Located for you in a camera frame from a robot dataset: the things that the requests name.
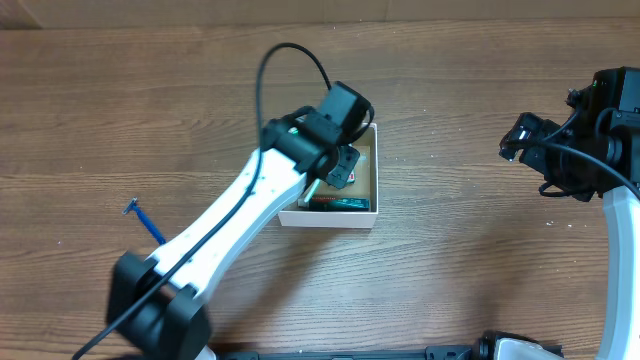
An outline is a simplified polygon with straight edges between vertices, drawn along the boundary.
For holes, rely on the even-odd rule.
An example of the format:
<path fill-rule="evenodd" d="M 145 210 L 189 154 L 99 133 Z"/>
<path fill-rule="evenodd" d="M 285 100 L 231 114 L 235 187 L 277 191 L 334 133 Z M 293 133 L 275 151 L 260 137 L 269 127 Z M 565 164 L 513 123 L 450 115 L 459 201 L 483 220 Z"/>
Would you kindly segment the green white toothbrush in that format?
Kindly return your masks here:
<path fill-rule="evenodd" d="M 309 203 L 321 183 L 320 179 L 315 179 L 303 197 L 304 203 Z"/>

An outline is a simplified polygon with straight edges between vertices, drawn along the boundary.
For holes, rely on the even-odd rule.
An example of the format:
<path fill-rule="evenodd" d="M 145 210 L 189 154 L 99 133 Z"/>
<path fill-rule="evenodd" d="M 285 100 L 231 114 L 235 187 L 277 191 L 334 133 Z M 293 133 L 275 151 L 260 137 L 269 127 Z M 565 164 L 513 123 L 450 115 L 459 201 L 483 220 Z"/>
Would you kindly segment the teal toothpaste tube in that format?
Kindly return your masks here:
<path fill-rule="evenodd" d="M 318 196 L 312 197 L 309 201 L 299 199 L 297 205 L 314 212 L 367 212 L 370 210 L 370 202 L 366 198 Z"/>

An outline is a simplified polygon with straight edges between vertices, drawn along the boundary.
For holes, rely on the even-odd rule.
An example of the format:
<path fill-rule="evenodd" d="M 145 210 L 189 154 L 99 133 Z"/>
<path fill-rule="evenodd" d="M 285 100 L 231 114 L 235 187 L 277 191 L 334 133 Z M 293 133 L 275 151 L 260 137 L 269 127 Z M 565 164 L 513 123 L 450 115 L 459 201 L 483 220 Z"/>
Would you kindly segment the blue disposable razor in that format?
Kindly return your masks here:
<path fill-rule="evenodd" d="M 153 221 L 146 215 L 146 213 L 138 206 L 138 198 L 133 197 L 129 203 L 124 207 L 122 214 L 127 215 L 130 212 L 134 212 L 138 220 L 147 229 L 151 236 L 156 240 L 159 245 L 166 243 L 165 237 L 162 235 L 159 228 L 153 223 Z"/>

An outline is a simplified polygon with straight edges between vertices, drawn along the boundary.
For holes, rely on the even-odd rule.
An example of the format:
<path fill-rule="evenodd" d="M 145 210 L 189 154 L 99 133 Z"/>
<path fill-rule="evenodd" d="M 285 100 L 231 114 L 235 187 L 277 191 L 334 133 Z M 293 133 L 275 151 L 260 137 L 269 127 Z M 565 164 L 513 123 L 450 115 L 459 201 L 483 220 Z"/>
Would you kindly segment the green soap packet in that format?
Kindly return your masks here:
<path fill-rule="evenodd" d="M 354 172 L 354 171 L 352 171 L 352 172 L 349 174 L 349 176 L 348 176 L 347 183 L 348 183 L 348 184 L 354 184 L 354 183 L 355 183 L 355 180 L 356 180 L 355 172 Z"/>

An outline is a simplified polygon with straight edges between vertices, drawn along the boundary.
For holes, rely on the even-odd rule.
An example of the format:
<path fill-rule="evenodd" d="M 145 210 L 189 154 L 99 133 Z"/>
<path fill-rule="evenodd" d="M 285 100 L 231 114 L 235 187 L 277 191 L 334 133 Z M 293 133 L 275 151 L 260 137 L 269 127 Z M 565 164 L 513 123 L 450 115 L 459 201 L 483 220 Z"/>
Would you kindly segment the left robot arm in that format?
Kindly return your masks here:
<path fill-rule="evenodd" d="M 107 324 L 145 359 L 214 358 L 207 306 L 224 273 L 311 182 L 346 186 L 353 144 L 372 118 L 371 103 L 337 82 L 319 108 L 270 120 L 241 174 L 196 221 L 147 258 L 117 260 Z"/>

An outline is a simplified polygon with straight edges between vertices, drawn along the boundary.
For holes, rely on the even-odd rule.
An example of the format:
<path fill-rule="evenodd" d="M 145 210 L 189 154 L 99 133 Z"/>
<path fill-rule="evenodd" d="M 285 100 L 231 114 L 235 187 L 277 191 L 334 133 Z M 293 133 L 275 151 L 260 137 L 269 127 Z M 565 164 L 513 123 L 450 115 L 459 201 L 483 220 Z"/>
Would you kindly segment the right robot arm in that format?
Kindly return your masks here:
<path fill-rule="evenodd" d="M 599 359 L 639 356 L 639 71 L 596 72 L 569 91 L 573 112 L 563 124 L 522 113 L 499 154 L 544 177 L 544 197 L 588 202 L 598 196 L 608 234 L 604 330 Z"/>

